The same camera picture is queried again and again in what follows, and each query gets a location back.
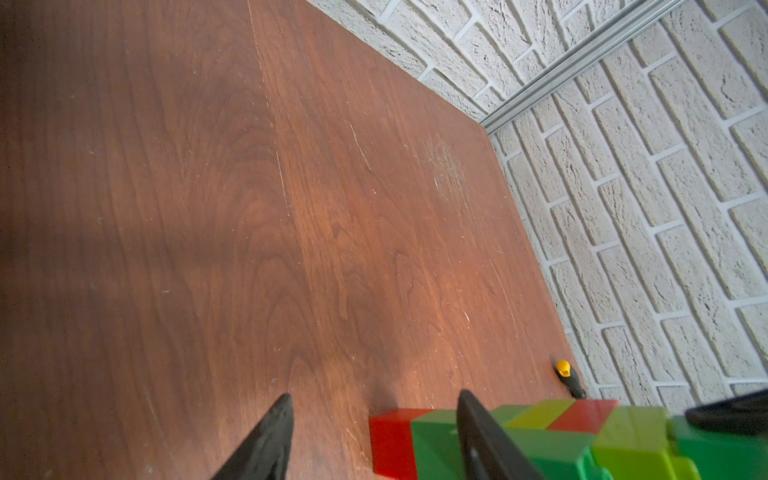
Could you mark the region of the red lego brick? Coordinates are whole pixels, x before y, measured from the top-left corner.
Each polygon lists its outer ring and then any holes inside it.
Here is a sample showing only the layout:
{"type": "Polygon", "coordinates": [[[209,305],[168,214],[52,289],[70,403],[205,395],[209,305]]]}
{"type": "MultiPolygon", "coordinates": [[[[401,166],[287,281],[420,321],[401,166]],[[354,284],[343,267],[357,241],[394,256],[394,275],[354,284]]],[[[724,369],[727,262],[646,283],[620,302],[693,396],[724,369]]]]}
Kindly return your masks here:
{"type": "Polygon", "coordinates": [[[612,399],[576,400],[547,429],[598,434],[618,405],[619,401],[612,399]]]}
{"type": "Polygon", "coordinates": [[[431,409],[395,409],[369,419],[373,472],[390,479],[418,478],[411,423],[431,409]]]}

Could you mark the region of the lime green long lego brick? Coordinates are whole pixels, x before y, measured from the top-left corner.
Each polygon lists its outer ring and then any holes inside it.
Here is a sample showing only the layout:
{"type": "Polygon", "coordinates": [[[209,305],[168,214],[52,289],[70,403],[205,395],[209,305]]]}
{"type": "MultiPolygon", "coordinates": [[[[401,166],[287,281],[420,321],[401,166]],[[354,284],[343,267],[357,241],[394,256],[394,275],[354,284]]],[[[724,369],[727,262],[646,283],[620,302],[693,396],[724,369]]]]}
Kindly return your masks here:
{"type": "Polygon", "coordinates": [[[513,419],[506,421],[504,426],[511,429],[546,430],[574,403],[573,399],[544,400],[529,406],[513,419]]]}

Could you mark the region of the small green lego brick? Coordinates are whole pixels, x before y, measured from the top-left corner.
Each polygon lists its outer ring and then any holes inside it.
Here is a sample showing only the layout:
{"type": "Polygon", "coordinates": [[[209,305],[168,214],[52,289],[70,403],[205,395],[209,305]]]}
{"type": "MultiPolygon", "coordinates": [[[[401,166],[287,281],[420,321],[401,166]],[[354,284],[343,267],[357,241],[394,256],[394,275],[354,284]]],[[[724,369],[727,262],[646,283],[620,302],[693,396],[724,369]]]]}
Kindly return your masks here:
{"type": "Polygon", "coordinates": [[[690,459],[702,479],[766,479],[767,440],[710,432],[691,426],[684,417],[667,420],[677,452],[690,459]]]}
{"type": "Polygon", "coordinates": [[[419,479],[464,479],[455,410],[434,410],[411,421],[419,479]]]}

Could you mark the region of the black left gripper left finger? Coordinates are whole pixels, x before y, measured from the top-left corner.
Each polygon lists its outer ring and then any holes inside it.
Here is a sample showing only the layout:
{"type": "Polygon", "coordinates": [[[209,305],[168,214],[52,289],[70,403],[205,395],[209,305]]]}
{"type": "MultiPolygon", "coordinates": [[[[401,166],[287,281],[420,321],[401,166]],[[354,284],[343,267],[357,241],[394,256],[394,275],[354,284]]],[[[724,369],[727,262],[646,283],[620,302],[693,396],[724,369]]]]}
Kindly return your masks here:
{"type": "Polygon", "coordinates": [[[212,480],[286,478],[294,431],[292,397],[282,394],[212,480]]]}

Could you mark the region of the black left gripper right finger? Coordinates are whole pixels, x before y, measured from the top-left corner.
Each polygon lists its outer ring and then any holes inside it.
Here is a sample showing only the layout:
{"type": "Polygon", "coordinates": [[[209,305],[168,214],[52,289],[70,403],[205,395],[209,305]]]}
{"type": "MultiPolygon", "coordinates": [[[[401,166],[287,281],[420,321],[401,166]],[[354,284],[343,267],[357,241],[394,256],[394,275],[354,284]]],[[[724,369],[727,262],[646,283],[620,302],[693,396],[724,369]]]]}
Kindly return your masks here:
{"type": "Polygon", "coordinates": [[[470,390],[460,392],[456,413],[466,479],[544,479],[470,390]]]}

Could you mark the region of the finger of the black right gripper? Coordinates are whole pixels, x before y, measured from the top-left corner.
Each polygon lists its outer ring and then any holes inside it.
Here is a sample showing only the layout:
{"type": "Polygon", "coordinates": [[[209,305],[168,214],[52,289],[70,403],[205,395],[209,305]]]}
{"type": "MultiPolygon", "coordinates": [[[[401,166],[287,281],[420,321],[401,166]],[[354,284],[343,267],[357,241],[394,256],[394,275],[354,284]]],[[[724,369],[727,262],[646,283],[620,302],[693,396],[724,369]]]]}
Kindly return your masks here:
{"type": "Polygon", "coordinates": [[[692,426],[742,436],[767,436],[767,390],[700,405],[685,412],[692,426]]]}

